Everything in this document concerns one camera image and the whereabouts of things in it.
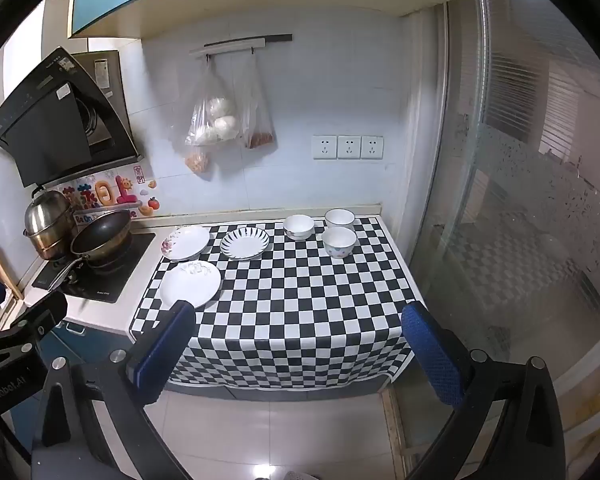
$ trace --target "wall socket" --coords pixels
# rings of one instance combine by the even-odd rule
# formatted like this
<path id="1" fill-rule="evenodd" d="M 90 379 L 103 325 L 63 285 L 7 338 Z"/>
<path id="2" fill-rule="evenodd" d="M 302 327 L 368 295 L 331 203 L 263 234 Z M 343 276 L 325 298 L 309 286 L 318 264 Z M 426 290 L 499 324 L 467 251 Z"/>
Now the wall socket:
<path id="1" fill-rule="evenodd" d="M 338 158 L 360 158 L 360 136 L 338 136 Z"/>
<path id="2" fill-rule="evenodd" d="M 363 136 L 360 158 L 382 158 L 384 137 Z"/>
<path id="3" fill-rule="evenodd" d="M 336 158 L 335 135 L 314 135 L 311 138 L 311 155 L 313 158 Z"/>

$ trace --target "screw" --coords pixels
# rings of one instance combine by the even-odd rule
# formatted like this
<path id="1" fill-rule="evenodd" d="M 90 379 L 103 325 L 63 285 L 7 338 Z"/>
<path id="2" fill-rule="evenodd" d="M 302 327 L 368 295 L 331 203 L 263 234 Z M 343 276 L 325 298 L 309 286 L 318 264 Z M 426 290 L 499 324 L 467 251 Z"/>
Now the screw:
<path id="1" fill-rule="evenodd" d="M 56 357 L 54 361 L 51 363 L 51 367 L 54 370 L 59 370 L 66 364 L 66 359 L 64 357 Z"/>
<path id="2" fill-rule="evenodd" d="M 477 363 L 483 363 L 489 357 L 484 350 L 471 350 L 471 359 Z"/>
<path id="3" fill-rule="evenodd" d="M 537 356 L 531 358 L 531 365 L 538 370 L 542 370 L 545 366 L 544 361 Z"/>
<path id="4" fill-rule="evenodd" d="M 124 350 L 114 350 L 111 352 L 111 354 L 109 354 L 109 359 L 112 363 L 119 363 L 120 361 L 124 360 L 125 357 L 126 352 Z"/>

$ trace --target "checkered tablecloth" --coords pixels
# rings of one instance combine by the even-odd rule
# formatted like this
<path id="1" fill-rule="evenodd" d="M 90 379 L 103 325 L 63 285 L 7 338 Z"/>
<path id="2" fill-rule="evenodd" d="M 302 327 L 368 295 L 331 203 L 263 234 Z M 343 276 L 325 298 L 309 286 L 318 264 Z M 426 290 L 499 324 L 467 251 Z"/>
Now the checkered tablecloth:
<path id="1" fill-rule="evenodd" d="M 254 260 L 220 251 L 224 235 L 256 226 L 271 238 Z M 343 260 L 325 252 L 317 220 L 303 242 L 285 237 L 282 222 L 210 227 L 200 255 L 222 275 L 218 293 L 197 309 L 196 329 L 170 381 L 256 388 L 342 386 L 379 374 L 395 378 L 410 355 L 400 315 L 414 298 L 378 218 L 356 219 L 358 243 Z M 165 307 L 158 288 L 176 266 L 162 259 L 130 326 L 132 336 L 156 326 Z"/>

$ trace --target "black frying pan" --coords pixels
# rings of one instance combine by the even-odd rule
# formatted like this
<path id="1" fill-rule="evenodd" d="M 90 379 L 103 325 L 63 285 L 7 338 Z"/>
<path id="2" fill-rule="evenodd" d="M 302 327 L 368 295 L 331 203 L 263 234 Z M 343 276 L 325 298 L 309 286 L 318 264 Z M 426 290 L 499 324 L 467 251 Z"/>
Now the black frying pan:
<path id="1" fill-rule="evenodd" d="M 71 252 L 76 259 L 70 262 L 49 285 L 55 290 L 64 282 L 71 269 L 81 262 L 97 262 L 114 254 L 129 236 L 131 214 L 119 209 L 96 218 L 71 242 Z"/>

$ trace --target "striped plate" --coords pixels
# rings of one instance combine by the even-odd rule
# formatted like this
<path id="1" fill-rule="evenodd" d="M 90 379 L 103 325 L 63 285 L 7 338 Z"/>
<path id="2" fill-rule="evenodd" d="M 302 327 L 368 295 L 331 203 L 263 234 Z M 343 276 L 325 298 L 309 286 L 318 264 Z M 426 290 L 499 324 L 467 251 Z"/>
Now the striped plate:
<path id="1" fill-rule="evenodd" d="M 251 260 L 269 245 L 269 235 L 257 227 L 240 227 L 227 233 L 220 242 L 222 254 L 232 260 Z"/>

